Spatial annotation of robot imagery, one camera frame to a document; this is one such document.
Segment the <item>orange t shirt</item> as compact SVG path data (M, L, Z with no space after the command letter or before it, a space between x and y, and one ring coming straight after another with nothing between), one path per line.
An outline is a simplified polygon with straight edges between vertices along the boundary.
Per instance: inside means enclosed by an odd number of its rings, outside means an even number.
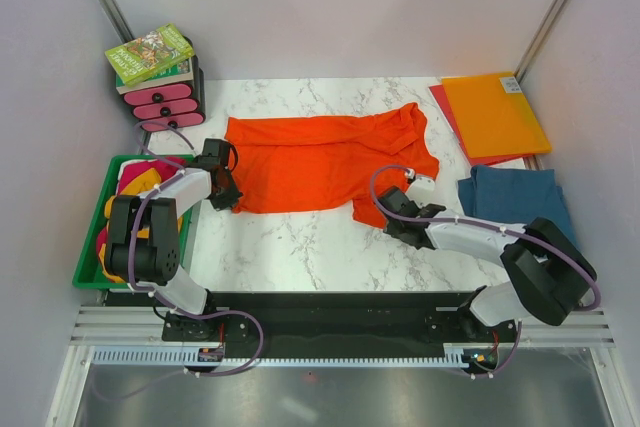
M427 118L415 103L385 113L298 118L230 118L236 212L276 214L353 207L355 221L383 228L372 194L407 188L403 168L436 178L439 161L425 142Z

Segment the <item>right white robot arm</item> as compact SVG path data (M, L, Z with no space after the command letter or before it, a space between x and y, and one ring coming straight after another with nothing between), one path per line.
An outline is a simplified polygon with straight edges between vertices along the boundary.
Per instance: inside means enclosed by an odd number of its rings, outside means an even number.
M467 216L437 204L419 206L397 187L374 200L386 218L384 231L416 249L453 251L502 267L508 280L480 287L466 300L458 328L477 341L494 326L528 316L561 325L582 309L593 294L598 306L597 274L571 241L551 221L536 218L528 225L499 224Z

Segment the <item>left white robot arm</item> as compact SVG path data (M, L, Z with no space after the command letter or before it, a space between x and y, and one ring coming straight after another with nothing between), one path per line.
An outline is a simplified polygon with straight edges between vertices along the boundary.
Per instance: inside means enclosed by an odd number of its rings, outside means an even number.
M239 154L222 139L209 138L202 152L186 164L166 157L173 176L140 194L114 198L104 254L107 273L124 280L134 292L158 300L184 316L185 329L208 340L219 329L212 294L181 265L179 219L203 201L216 211L230 211L242 193L233 178Z

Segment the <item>black pink drawer unit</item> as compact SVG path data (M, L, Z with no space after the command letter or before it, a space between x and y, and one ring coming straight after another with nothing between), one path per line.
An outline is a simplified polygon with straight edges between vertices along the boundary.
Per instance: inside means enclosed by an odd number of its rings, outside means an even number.
M161 123L145 127L148 132L164 130L166 126L184 128L202 124L206 119L204 72L199 65L189 82L167 84L120 95L130 113L138 121Z

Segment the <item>dark green book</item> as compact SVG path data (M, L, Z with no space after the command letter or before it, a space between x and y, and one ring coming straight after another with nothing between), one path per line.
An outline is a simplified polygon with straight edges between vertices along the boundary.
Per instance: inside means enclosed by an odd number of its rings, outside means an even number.
M126 86L123 80L116 75L115 84L116 90L120 95L124 95L129 92L151 89L167 84L189 82L195 77L194 70L198 67L198 58L193 56L179 64L176 64L159 74L150 77L149 79L137 83L133 86Z

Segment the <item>folded blue t shirt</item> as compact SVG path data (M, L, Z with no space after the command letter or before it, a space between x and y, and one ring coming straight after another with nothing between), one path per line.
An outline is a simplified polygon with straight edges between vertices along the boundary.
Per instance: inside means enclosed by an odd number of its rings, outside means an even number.
M562 188L553 170L474 166L459 180L458 197L470 217L503 223L529 224L538 217L555 223L578 248Z

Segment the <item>light green book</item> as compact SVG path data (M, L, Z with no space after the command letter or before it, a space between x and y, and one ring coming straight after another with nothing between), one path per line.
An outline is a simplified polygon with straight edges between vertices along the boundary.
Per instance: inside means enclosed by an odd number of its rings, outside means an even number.
M146 81L194 55L194 47L173 23L105 52L109 64L127 87Z

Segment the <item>orange plastic folder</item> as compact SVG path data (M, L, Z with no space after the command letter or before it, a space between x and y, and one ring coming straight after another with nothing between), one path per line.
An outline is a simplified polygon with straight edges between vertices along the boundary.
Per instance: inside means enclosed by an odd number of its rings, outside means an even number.
M449 77L442 86L472 158L552 151L513 73Z

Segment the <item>red plastic folder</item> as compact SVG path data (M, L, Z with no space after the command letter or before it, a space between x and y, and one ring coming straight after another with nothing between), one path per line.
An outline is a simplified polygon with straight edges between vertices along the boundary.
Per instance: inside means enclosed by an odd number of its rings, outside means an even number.
M508 162L508 161L522 158L522 155L503 155L503 156L472 158L467 152L467 149L462 140L461 133L459 131L456 120L454 118L453 111L450 106L444 87L442 85L434 85L434 86L430 86L429 90L432 96L434 97L436 103L438 104L440 110L442 111L451 130L455 134L456 139L458 140L459 146L471 167L474 167L477 165L486 165L486 166L497 165L503 162Z

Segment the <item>green plastic bin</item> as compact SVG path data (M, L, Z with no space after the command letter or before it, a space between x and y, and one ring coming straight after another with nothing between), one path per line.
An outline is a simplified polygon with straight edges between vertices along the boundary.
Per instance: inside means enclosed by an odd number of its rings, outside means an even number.
M118 155L112 158L98 196L94 214L88 229L83 249L73 277L73 285L78 289L128 291L126 283L119 277L106 274L104 256L109 227L111 204L116 193L117 176L120 166L129 160L142 159L149 169L137 177L120 194L135 195L145 192L155 184L172 177L177 168L148 155Z

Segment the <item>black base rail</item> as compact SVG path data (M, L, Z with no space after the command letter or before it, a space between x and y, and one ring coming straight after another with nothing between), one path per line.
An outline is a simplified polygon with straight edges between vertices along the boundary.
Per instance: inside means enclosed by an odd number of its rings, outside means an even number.
M162 338L223 343L250 357L436 356L447 344L506 345L508 320L486 327L460 309L467 292L212 294L222 317L206 321L166 314Z

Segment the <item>right aluminium corner post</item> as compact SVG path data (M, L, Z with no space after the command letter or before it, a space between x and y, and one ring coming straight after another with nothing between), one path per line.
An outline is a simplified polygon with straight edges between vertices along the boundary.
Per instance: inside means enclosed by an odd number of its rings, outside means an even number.
M552 0L514 71L519 84L524 82L569 2L570 0Z

